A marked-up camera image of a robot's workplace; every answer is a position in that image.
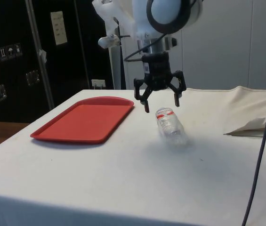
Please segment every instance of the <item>white paper sign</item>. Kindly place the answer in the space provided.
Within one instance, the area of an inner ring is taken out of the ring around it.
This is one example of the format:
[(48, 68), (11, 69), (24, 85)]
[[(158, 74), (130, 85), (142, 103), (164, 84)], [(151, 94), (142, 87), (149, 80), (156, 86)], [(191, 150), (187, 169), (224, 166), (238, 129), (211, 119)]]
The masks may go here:
[(67, 34), (64, 24), (63, 12), (52, 12), (51, 13), (51, 22), (54, 32), (54, 38), (56, 39), (56, 45), (61, 45), (67, 43)]

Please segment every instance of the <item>white tablecloth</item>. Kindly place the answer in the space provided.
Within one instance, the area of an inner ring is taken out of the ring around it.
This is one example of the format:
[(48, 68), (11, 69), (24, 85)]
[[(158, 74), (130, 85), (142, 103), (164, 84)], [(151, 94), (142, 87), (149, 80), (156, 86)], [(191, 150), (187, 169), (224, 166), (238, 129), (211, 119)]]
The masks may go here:
[[(133, 91), (86, 90), (0, 145), (0, 226), (241, 225), (260, 138), (223, 135), (229, 92), (153, 93), (150, 113)], [(135, 109), (103, 145), (29, 135), (79, 100), (117, 96)], [(192, 144), (167, 148), (155, 111), (172, 107)], [(249, 225), (266, 225), (266, 149)]]

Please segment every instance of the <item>plastic tray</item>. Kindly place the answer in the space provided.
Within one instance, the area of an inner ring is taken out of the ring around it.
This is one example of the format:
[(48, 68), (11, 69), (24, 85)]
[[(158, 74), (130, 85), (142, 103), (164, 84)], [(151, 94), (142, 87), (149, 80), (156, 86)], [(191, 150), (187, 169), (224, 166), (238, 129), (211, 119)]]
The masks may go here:
[(77, 102), (31, 134), (37, 140), (84, 144), (104, 143), (134, 108), (119, 97), (95, 97)]

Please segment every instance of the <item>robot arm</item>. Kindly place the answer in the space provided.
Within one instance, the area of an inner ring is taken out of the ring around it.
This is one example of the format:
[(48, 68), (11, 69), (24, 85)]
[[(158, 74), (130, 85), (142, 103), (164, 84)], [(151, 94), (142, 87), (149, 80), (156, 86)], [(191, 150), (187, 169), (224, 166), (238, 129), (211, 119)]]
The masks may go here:
[[(149, 112), (147, 99), (151, 93), (171, 88), (175, 93), (176, 106), (179, 106), (179, 98), (186, 85), (183, 72), (172, 74), (170, 70), (168, 50), (177, 45), (171, 34), (197, 21), (202, 13), (202, 0), (132, 0), (132, 15), (125, 10), (123, 3), (122, 0), (93, 1), (94, 8), (107, 26), (107, 37), (101, 38), (98, 44), (103, 48), (119, 45), (120, 39), (113, 35), (119, 23), (139, 47), (125, 61), (135, 54), (143, 55), (145, 77), (134, 80), (135, 98)], [(171, 84), (174, 77), (179, 80), (178, 88)], [(147, 88), (140, 95), (139, 89), (143, 84)]]

